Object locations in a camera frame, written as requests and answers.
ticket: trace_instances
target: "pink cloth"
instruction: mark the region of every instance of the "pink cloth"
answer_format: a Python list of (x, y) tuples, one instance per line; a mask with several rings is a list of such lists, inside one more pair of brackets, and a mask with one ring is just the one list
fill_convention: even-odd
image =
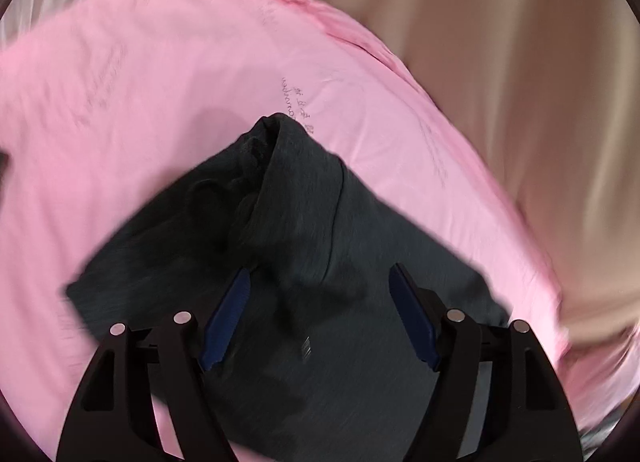
[(49, 456), (95, 349), (65, 285), (145, 201), (275, 111), (484, 273), (553, 363), (566, 348), (550, 268), (474, 150), (325, 4), (86, 0), (0, 54), (0, 84), (0, 388)]
[(580, 429), (593, 428), (640, 385), (640, 325), (608, 342), (572, 349), (558, 366), (558, 374)]

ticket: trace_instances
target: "blue gripper pad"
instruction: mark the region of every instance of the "blue gripper pad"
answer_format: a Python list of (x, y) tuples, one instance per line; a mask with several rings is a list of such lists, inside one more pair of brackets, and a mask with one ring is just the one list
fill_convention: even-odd
[(398, 265), (394, 265), (389, 271), (389, 292), (418, 359), (436, 370), (440, 363), (440, 355), (436, 349), (436, 329)]
[(198, 359), (203, 370), (210, 370), (224, 358), (244, 307), (249, 301), (250, 291), (249, 271), (243, 268), (239, 270), (204, 328), (204, 344)]

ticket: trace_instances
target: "dark gray cloth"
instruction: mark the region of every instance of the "dark gray cloth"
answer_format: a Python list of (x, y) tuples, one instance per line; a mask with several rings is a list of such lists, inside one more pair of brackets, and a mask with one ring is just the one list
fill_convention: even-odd
[(101, 337), (116, 321), (152, 325), (248, 267), (249, 303), (206, 375), (228, 437), (282, 462), (400, 461), (436, 375), (389, 296), (398, 261), (445, 305), (507, 324), (480, 274), (275, 114), (156, 196), (67, 295)]
[(0, 182), (2, 181), (2, 175), (4, 174), (7, 164), (9, 164), (9, 155), (0, 150)]

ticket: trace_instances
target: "black ink writing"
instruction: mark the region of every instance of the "black ink writing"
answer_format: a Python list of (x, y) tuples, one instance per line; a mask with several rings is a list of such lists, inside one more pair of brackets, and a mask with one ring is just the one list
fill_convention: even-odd
[(291, 99), (289, 97), (289, 92), (291, 90), (287, 87), (287, 79), (282, 78), (282, 93), (284, 93), (284, 102), (287, 105), (287, 114), (295, 119), (296, 114), (293, 112), (293, 106), (291, 105)]
[(127, 50), (123, 45), (111, 48), (106, 63), (98, 71), (97, 76), (93, 77), (93, 81), (89, 86), (85, 100), (86, 111), (91, 112), (94, 108), (107, 108), (126, 53)]

